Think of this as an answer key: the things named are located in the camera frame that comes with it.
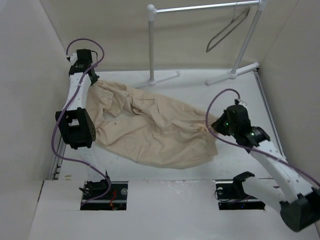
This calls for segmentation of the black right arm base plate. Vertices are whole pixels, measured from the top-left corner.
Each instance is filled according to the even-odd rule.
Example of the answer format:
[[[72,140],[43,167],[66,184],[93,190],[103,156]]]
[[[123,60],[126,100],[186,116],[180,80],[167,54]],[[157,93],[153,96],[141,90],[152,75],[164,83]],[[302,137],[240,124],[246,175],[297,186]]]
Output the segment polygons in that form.
[[[239,192],[232,180],[217,180],[215,187],[214,196],[221,211],[265,210],[265,203]]]

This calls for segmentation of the beige trousers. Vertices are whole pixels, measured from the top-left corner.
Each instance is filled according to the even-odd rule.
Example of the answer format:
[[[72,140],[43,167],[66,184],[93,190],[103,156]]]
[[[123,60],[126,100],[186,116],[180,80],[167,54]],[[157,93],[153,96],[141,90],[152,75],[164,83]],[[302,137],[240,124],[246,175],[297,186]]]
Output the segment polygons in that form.
[[[138,164],[187,169],[218,154],[205,124],[216,117],[179,100],[99,80],[88,89],[86,110],[97,144]]]

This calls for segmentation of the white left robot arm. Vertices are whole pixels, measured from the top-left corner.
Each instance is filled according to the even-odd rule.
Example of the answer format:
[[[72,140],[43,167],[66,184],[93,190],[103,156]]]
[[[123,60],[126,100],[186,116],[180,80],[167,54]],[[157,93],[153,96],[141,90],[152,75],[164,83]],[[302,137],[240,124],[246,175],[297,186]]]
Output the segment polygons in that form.
[[[97,64],[93,62],[90,49],[79,49],[68,55],[67,60],[71,62],[68,72],[70,86],[65,105],[55,113],[52,139],[60,131],[63,142],[78,156],[78,159],[62,159],[82,163],[89,168],[88,182],[80,189],[86,199],[105,200],[112,195],[112,186],[106,170],[95,156],[96,128],[86,110],[89,88],[99,79],[95,73]]]

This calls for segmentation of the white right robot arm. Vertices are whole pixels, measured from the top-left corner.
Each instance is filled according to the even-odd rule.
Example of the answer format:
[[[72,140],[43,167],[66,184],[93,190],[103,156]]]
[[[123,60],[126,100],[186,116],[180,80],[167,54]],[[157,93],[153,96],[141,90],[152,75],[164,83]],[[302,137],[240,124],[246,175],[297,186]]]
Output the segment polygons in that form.
[[[251,125],[245,106],[229,106],[211,127],[223,136],[233,137],[235,146],[256,159],[279,187],[265,186],[254,173],[245,171],[233,178],[231,190],[236,197],[250,195],[262,201],[278,212],[285,225],[296,233],[319,221],[320,190],[289,166],[261,127]]]

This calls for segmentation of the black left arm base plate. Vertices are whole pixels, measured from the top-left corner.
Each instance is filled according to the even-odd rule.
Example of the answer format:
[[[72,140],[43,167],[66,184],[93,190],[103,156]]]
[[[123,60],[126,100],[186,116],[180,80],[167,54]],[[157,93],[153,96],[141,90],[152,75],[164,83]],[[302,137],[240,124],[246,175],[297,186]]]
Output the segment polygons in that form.
[[[81,211],[125,211],[127,209],[128,182],[112,182],[111,188],[105,195],[96,198],[106,192],[108,183],[106,180],[99,182],[86,182],[82,191],[80,204]]]

